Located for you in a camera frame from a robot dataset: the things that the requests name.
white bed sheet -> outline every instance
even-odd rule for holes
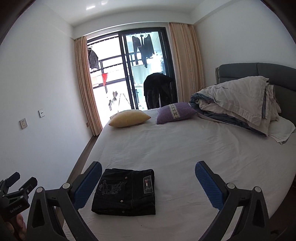
[[[83,172],[93,161],[103,170],[153,169],[156,215],[122,217],[91,211],[94,192],[79,212],[99,241],[198,240],[218,210],[211,206],[195,177],[195,164],[204,160],[214,173],[238,188],[262,188],[269,216],[286,196],[296,173],[296,133],[280,145],[271,137],[223,123],[192,119],[156,125],[157,110],[146,112],[151,119],[127,128],[103,129]],[[224,240],[238,219],[237,210]],[[67,224],[64,231],[74,240]]]

hand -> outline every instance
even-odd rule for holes
[[[16,223],[15,229],[16,229],[20,239],[26,240],[27,229],[26,229],[26,224],[24,222],[24,218],[22,217],[22,215],[19,213],[14,218],[10,219],[9,222],[5,222],[6,227],[9,229],[9,231],[12,234],[14,234],[15,229],[11,223]]]

electrical outlet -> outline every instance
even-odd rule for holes
[[[26,118],[23,118],[22,120],[20,120],[20,125],[21,125],[22,129],[24,129],[28,126]]]
[[[39,110],[39,115],[40,115],[40,118],[45,116],[43,109]]]

door frame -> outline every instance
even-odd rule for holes
[[[128,29],[128,30],[108,33],[108,34],[101,35],[101,36],[87,40],[87,44],[88,43],[94,44],[94,42],[96,40],[100,40],[102,38],[106,38],[106,37],[114,36],[114,35],[118,34],[120,50],[121,50],[121,57],[122,57],[122,62],[123,62],[123,69],[124,69],[124,73],[126,76],[126,84],[127,84],[127,88],[128,88],[128,94],[129,94],[132,109],[135,109],[135,107],[136,107],[136,109],[138,109],[138,102],[136,100],[136,91],[135,91],[135,86],[133,84],[134,81],[133,81],[133,74],[131,71],[131,63],[130,63],[129,54],[127,54],[125,52],[125,49],[128,49],[127,44],[126,44],[126,35],[138,34],[138,33],[150,33],[150,32],[158,32],[161,50],[163,53],[165,73],[167,76],[174,79],[174,81],[172,81],[170,83],[171,102],[177,103],[178,96],[177,96],[175,72],[174,72],[174,67],[173,67],[173,58],[172,58],[171,48],[170,48],[168,35],[167,35],[167,31],[166,31],[165,27],[134,28],[134,29]]]

beige curtain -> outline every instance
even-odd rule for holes
[[[192,94],[205,88],[200,49],[193,25],[169,23],[180,102],[189,102]]]
[[[94,90],[89,73],[86,36],[75,40],[75,61],[80,93],[89,127],[92,134],[97,136],[101,133],[103,127],[100,121],[98,109],[96,107]]]

